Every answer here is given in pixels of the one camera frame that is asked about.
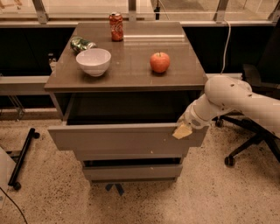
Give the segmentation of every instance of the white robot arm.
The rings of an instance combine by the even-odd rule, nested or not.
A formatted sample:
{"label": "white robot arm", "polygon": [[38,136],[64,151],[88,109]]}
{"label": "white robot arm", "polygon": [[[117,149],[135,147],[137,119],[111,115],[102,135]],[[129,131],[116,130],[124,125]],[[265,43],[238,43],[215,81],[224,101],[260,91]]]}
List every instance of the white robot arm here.
{"label": "white robot arm", "polygon": [[280,101],[255,94],[247,82],[226,75],[216,75],[207,81],[205,93],[190,104],[179,119],[187,129],[177,136],[176,133],[180,132],[178,128],[174,136],[187,136],[192,133],[191,129],[201,129],[216,116],[225,115],[233,110],[241,112],[273,135],[280,137]]}

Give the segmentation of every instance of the floor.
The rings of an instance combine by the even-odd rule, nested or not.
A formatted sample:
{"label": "floor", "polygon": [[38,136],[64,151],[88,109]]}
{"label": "floor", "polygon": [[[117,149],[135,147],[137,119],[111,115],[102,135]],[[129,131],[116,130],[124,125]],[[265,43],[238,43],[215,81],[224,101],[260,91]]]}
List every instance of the floor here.
{"label": "floor", "polygon": [[[234,168],[224,157],[252,136],[228,122],[209,127],[201,147],[191,148],[177,182],[90,185],[71,151],[57,150],[47,128],[60,125],[54,111],[0,115],[0,144],[21,149],[29,128],[40,133],[31,142],[18,181],[22,188],[8,194],[28,223],[280,223],[280,164],[266,144],[251,146],[236,158]],[[24,223],[6,199],[0,223]]]}

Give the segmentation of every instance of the cabinet top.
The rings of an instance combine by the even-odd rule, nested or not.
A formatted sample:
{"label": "cabinet top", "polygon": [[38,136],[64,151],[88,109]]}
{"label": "cabinet top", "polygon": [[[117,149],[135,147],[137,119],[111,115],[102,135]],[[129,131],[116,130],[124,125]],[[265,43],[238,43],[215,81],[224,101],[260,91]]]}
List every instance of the cabinet top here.
{"label": "cabinet top", "polygon": [[[55,71],[45,84],[48,92],[201,90],[204,70],[177,22],[124,22],[124,40],[113,42],[109,21],[78,24],[73,36],[92,41],[111,52],[106,73],[92,77],[76,62],[69,39]],[[151,70],[150,56],[164,52],[171,64],[165,73]]]}

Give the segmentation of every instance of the red apple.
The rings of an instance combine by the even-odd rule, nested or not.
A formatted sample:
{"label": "red apple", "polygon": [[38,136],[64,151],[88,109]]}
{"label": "red apple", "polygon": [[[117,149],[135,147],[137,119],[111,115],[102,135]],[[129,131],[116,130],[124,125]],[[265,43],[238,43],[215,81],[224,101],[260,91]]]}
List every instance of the red apple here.
{"label": "red apple", "polygon": [[163,73],[170,65],[170,58],[165,52],[156,52],[150,56],[150,67],[156,73]]}

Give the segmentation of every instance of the black cable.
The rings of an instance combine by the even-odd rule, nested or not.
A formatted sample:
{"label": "black cable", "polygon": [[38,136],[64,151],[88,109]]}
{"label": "black cable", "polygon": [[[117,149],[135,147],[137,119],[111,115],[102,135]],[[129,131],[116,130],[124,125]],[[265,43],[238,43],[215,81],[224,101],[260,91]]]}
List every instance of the black cable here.
{"label": "black cable", "polygon": [[23,218],[24,218],[24,222],[25,222],[26,224],[28,224],[28,222],[27,222],[27,220],[26,220],[26,218],[25,218],[24,213],[20,210],[20,208],[18,207],[18,205],[16,204],[16,202],[13,201],[13,199],[11,199],[11,198],[9,197],[9,195],[2,189],[1,186],[0,186],[0,190],[1,190],[1,191],[4,193],[4,195],[6,195],[7,198],[17,207],[18,211],[21,213],[21,215],[22,215]]}

